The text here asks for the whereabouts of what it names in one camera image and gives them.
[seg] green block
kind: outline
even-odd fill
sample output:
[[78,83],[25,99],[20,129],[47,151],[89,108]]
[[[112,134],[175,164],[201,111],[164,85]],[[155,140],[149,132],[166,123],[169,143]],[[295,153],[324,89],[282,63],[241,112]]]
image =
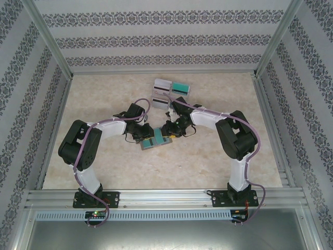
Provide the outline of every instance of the green block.
[[182,95],[188,95],[188,91],[189,91],[189,85],[179,82],[172,83],[172,92]]
[[160,128],[156,128],[154,129],[154,134],[155,134],[155,140],[157,142],[157,144],[163,144],[165,141],[163,140],[162,137],[162,133],[161,133],[161,129]]
[[144,148],[152,147],[151,140],[150,139],[143,140],[142,145],[143,145]]

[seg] perforated metal strip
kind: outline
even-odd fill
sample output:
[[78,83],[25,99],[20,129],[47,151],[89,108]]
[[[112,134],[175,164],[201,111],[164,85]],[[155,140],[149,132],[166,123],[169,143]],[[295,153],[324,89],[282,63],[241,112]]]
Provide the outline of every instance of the perforated metal strip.
[[[83,221],[85,211],[39,211],[36,221]],[[112,211],[109,221],[230,220],[230,210]]]

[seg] patterned wallpaper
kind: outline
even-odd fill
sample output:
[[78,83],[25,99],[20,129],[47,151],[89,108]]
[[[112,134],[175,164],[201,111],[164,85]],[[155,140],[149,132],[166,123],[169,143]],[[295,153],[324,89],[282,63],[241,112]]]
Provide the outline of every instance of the patterned wallpaper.
[[304,1],[261,76],[324,249],[333,249],[332,17],[329,1]]
[[40,177],[68,81],[20,1],[0,1],[0,249]]
[[290,0],[35,2],[76,73],[254,70]]

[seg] black mounting base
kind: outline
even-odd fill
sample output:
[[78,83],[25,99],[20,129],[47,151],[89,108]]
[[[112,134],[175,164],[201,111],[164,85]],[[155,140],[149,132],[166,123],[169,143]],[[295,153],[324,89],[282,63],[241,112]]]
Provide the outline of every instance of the black mounting base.
[[258,207],[259,205],[257,192],[255,190],[250,190],[247,196],[238,200],[236,203],[228,197],[228,190],[208,190],[207,194],[212,197],[213,207],[245,207],[246,201],[248,201],[249,207]]
[[[102,192],[102,200],[105,201],[109,208],[118,208],[119,204],[119,192]],[[82,192],[76,192],[73,201],[73,208],[105,208],[105,206],[99,202],[97,205],[90,202],[82,195]]]

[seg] beige marble floor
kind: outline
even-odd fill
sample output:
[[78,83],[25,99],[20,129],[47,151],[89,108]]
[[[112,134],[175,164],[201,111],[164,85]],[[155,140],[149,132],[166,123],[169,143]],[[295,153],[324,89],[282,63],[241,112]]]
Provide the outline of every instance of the beige marble floor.
[[[43,189],[78,188],[72,170],[57,154],[74,120],[95,122],[126,111],[138,98],[150,98],[155,78],[190,84],[190,104],[230,113],[241,110],[262,140],[250,163],[250,180],[282,186],[250,74],[122,74],[74,77]],[[151,109],[148,121],[153,128],[165,123],[164,113]],[[146,151],[126,142],[124,135],[114,136],[100,143],[94,165],[105,189],[225,188],[230,175],[217,132],[200,126],[194,136]]]

